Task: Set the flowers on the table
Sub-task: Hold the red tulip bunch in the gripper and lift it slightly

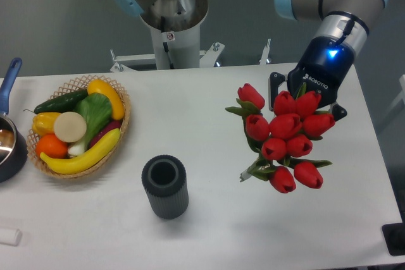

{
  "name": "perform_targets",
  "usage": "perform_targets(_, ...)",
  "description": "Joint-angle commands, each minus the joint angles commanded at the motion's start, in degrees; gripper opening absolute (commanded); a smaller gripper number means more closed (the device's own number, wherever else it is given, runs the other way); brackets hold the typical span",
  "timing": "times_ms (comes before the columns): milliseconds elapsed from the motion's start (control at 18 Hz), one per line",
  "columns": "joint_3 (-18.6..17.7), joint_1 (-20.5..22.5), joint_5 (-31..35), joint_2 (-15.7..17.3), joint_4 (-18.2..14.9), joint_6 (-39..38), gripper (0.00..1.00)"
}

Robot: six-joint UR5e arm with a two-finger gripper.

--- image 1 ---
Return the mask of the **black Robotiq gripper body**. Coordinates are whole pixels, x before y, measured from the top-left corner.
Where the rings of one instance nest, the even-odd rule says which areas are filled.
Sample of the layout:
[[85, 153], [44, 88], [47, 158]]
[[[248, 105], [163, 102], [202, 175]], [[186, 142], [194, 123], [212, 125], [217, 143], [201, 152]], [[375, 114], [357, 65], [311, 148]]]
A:
[[336, 46], [329, 37], [316, 37], [307, 47], [297, 66], [287, 75], [287, 88], [296, 96], [303, 83], [306, 90], [321, 94], [319, 107], [337, 100], [338, 89], [354, 62], [353, 51]]

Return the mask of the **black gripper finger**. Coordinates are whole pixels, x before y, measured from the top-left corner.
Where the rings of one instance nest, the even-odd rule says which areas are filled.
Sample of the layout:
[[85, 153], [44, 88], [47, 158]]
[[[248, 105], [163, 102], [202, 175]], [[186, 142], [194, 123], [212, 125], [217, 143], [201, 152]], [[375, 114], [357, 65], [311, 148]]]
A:
[[281, 84], [287, 81], [287, 75], [279, 72], [273, 72], [268, 78], [268, 98], [269, 98], [269, 110], [273, 111], [275, 98], [279, 94], [279, 87]]
[[347, 116], [346, 109], [337, 103], [330, 105], [329, 113], [333, 116], [335, 121], [339, 121]]

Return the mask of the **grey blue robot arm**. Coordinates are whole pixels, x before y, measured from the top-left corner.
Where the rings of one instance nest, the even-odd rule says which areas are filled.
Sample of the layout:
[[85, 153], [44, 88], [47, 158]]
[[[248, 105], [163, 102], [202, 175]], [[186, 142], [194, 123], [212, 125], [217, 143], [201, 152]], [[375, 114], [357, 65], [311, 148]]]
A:
[[[156, 67], [160, 70], [199, 68], [200, 25], [208, 0], [114, 0], [126, 14], [149, 27]], [[277, 13], [290, 20], [320, 20], [321, 25], [296, 67], [288, 74], [272, 73], [268, 93], [275, 107], [279, 86], [292, 95], [300, 89], [321, 95], [336, 120], [346, 116], [337, 104], [338, 89], [360, 53], [389, 0], [274, 0]]]

